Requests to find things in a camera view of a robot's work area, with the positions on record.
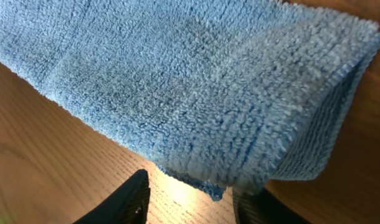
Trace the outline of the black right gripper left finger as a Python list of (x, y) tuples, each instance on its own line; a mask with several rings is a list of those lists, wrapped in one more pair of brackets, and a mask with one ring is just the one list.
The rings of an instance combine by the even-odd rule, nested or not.
[(74, 224), (145, 224), (150, 193), (148, 173), (139, 169), (102, 203)]

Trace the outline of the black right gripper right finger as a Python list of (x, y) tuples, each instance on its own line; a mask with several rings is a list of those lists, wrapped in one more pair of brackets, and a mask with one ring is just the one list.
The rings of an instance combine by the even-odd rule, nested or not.
[(310, 224), (266, 188), (253, 195), (233, 188), (232, 194), (236, 224)]

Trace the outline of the blue microfiber cloth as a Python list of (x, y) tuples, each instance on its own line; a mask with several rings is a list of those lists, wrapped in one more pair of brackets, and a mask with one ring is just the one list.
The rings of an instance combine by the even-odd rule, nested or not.
[(0, 62), (220, 200), (325, 169), (377, 23), (282, 1), (0, 1)]

